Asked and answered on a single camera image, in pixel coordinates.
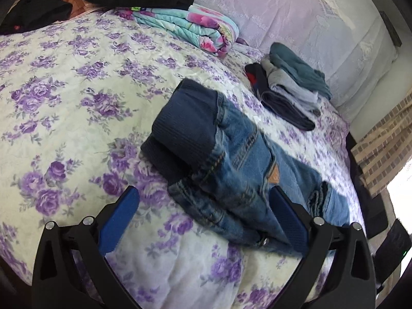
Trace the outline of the blue denim jeans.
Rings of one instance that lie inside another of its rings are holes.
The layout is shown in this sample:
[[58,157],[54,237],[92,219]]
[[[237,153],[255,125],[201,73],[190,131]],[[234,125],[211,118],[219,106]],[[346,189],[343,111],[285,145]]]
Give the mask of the blue denim jeans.
[[292,252],[271,210],[270,190],[331,225],[349,224],[347,199],[288,155],[225,95],[182,80],[141,147],[168,192],[200,225],[237,245]]

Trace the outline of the beige checkered curtain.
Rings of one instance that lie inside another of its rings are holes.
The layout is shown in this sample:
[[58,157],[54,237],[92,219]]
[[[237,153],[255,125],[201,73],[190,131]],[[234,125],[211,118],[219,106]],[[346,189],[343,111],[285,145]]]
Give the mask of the beige checkered curtain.
[[373,198],[411,159],[411,117],[408,94],[351,149],[361,181]]

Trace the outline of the dark navy folded pants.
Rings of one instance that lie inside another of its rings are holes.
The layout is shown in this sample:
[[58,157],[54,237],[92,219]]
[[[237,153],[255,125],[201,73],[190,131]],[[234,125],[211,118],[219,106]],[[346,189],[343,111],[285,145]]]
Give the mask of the dark navy folded pants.
[[268,79],[264,75],[263,67],[260,64],[246,65],[245,72],[256,76],[256,84],[252,86],[253,94],[265,109],[301,131],[312,131],[315,129],[315,123],[304,112],[295,107],[285,96],[271,90],[268,85]]

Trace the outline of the purple floral bedspread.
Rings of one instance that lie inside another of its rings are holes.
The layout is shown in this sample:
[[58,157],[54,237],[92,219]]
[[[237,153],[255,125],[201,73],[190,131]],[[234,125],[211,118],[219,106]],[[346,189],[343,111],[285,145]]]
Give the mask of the purple floral bedspread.
[[144,308],[265,308],[299,262],[231,246],[169,197],[140,155],[183,78],[226,95],[286,152],[312,166],[362,221],[347,123],[327,100],[312,132],[267,111],[244,73],[258,50],[223,59],[116,13],[1,38],[1,258],[30,283],[44,224],[76,224],[128,185],[141,203],[108,261]]

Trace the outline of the grey folded garment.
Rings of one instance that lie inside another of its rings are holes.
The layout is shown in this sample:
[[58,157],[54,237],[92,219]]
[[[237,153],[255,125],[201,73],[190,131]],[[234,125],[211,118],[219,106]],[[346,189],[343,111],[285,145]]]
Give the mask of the grey folded garment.
[[319,95],[316,91],[312,92],[299,86],[287,72],[270,61],[268,54],[261,59],[261,66],[266,73],[271,90],[285,96],[295,107],[310,117],[321,116]]

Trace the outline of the red folded garment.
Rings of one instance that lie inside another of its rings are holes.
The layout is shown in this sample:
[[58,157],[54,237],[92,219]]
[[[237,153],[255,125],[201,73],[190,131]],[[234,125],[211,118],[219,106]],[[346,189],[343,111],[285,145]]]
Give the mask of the red folded garment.
[[246,73],[246,76],[247,76],[247,78],[250,81],[252,86],[256,84],[256,76],[254,74]]

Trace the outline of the teal folded garment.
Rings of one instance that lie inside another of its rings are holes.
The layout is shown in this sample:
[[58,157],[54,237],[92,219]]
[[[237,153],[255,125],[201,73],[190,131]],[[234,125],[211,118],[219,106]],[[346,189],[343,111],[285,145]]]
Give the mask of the teal folded garment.
[[269,53],[271,63],[286,72],[299,86],[330,100],[332,92],[325,81],[325,74],[313,69],[291,49],[280,42],[273,42]]

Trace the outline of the white lace cover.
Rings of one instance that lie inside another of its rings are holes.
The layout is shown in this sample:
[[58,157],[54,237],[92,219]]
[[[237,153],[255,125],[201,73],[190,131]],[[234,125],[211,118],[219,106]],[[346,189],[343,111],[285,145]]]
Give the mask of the white lace cover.
[[332,104],[353,121],[397,50],[372,0],[196,0],[229,16],[248,45],[281,42],[325,74]]

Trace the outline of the colourful floral folded blanket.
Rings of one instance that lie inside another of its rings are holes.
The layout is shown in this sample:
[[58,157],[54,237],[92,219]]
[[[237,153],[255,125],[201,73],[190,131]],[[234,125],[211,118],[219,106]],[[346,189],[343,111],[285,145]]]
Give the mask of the colourful floral folded blanket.
[[163,29],[219,58],[224,58],[239,37],[234,21],[198,4],[187,11],[170,8],[118,8],[116,13],[138,24]]

